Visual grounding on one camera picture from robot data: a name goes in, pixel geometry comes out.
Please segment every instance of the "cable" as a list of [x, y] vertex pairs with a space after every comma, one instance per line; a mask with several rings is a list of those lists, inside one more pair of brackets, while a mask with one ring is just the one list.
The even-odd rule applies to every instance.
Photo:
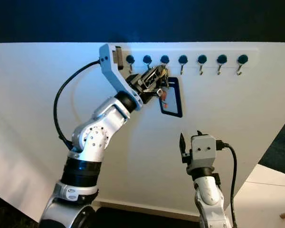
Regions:
[[224, 147], [227, 147], [231, 150], [232, 157], [233, 157], [233, 176], [232, 176], [232, 183], [231, 183], [231, 192], [230, 192], [230, 207], [231, 207], [231, 216], [232, 216], [232, 223], [233, 228], [237, 228], [237, 222], [236, 222], [236, 216], [234, 213], [234, 207], [233, 207], [233, 197], [234, 197], [234, 186], [236, 184], [236, 177], [237, 177], [237, 167], [238, 167], [238, 161], [237, 161], [237, 155], [232, 146], [230, 146], [228, 143], [224, 144]]
[[58, 104], [58, 99], [60, 97], [60, 94], [62, 92], [62, 90], [66, 87], [66, 85], [74, 78], [76, 77], [80, 72], [84, 71], [85, 69], [89, 68], [90, 66], [93, 66], [95, 64], [100, 64], [100, 61], [94, 61], [92, 63], [89, 63], [87, 65], [85, 65], [84, 67], [82, 67], [81, 69], [77, 70], [71, 77], [69, 77], [67, 79], [67, 81], [64, 82], [64, 84], [62, 84], [62, 86], [59, 88], [57, 94], [56, 94], [56, 97], [55, 97], [55, 100], [54, 100], [54, 108], [53, 108], [53, 116], [54, 116], [54, 124], [55, 124], [55, 127], [56, 127], [56, 130], [57, 130], [57, 133], [58, 133], [58, 136], [59, 136], [59, 139], [61, 139], [64, 144], [67, 146], [67, 148], [69, 150], [72, 149], [72, 142], [69, 141], [62, 133], [61, 129], [60, 129], [60, 126], [59, 126], [59, 123], [58, 123], [58, 117], [57, 117], [57, 104]]

